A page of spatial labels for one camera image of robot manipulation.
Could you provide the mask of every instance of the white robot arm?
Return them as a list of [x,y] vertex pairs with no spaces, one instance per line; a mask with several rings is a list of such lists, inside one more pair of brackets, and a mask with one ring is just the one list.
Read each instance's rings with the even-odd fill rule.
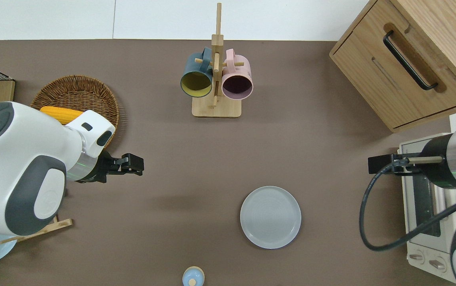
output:
[[103,151],[115,127],[88,110],[68,125],[15,102],[0,102],[0,234],[30,235],[60,207],[66,180],[106,182],[142,174],[143,159]]

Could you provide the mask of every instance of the yellow corn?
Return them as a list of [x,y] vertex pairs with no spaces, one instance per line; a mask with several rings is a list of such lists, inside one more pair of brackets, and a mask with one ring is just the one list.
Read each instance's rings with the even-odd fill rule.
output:
[[54,106],[43,106],[41,107],[41,112],[44,112],[45,114],[55,118],[64,125],[73,121],[83,113],[74,109]]

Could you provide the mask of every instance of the cabinet drawer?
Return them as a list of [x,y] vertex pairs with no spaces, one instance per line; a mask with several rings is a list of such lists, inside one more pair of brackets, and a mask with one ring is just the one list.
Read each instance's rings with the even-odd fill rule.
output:
[[[394,54],[384,44],[386,36]],[[445,57],[388,0],[376,1],[331,56],[393,131],[456,112],[456,76]],[[435,87],[424,90],[417,83],[421,80]]]
[[421,113],[354,34],[333,58],[350,82],[389,128],[411,122]]

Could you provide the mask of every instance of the wooden stand base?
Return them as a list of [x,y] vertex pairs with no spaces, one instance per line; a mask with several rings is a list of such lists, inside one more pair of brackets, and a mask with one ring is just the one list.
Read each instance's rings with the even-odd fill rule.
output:
[[192,112],[196,117],[237,118],[242,115],[242,100],[229,99],[224,95],[217,96],[215,100],[212,90],[207,96],[193,98]]
[[68,218],[68,219],[64,219],[64,220],[61,220],[61,221],[58,221],[57,217],[55,217],[53,219],[53,222],[48,224],[47,226],[44,226],[43,229],[39,230],[38,232],[32,234],[32,235],[28,235],[28,236],[15,236],[15,237],[12,237],[12,238],[9,238],[9,239],[4,239],[2,241],[0,241],[0,244],[4,244],[4,243],[7,243],[9,241],[13,241],[13,240],[17,240],[17,242],[20,242],[20,241],[23,241],[23,240],[26,240],[26,239],[29,239],[29,238],[32,238],[32,237],[36,237],[36,236],[39,236],[39,235],[43,235],[43,234],[46,234],[48,232],[52,232],[54,230],[59,230],[60,228],[64,228],[66,226],[71,226],[72,225],[72,219]]

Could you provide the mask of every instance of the mug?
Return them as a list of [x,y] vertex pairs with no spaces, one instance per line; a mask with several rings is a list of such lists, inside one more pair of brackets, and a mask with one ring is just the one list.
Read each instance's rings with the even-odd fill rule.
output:
[[[203,63],[197,63],[195,58],[200,58]],[[182,90],[192,97],[204,97],[212,90],[212,50],[205,47],[203,52],[197,52],[187,58],[186,68],[180,80]]]
[[[253,80],[251,66],[246,57],[235,54],[233,49],[226,50],[226,67],[223,69],[222,92],[235,100],[247,98],[253,92]],[[235,67],[235,63],[244,63],[241,67]]]

